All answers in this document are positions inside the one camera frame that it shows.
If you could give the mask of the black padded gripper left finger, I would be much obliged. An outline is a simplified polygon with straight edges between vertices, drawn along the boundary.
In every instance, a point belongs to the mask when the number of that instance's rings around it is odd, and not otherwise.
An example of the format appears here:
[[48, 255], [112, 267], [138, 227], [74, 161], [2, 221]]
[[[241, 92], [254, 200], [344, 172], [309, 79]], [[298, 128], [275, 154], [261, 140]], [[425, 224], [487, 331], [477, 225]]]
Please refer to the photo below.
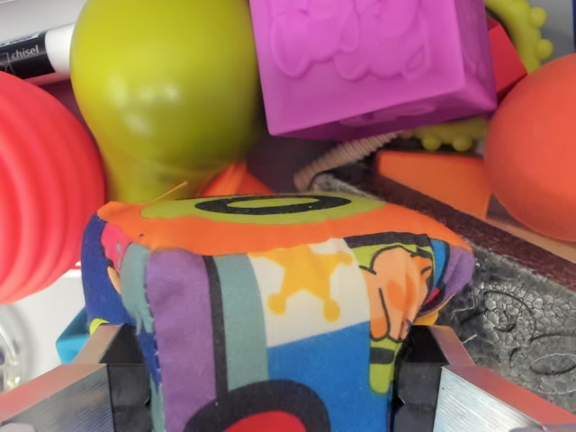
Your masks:
[[149, 401], [134, 327], [102, 325], [72, 363], [1, 395], [1, 429], [150, 431]]

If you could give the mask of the black padded gripper right finger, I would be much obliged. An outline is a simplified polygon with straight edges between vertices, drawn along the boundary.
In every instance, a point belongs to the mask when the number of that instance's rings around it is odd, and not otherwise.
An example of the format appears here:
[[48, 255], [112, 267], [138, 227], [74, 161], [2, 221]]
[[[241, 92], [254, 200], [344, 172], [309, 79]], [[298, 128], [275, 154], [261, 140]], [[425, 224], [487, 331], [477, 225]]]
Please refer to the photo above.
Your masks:
[[570, 412], [477, 365], [449, 327], [413, 327], [395, 372], [395, 431], [575, 429]]

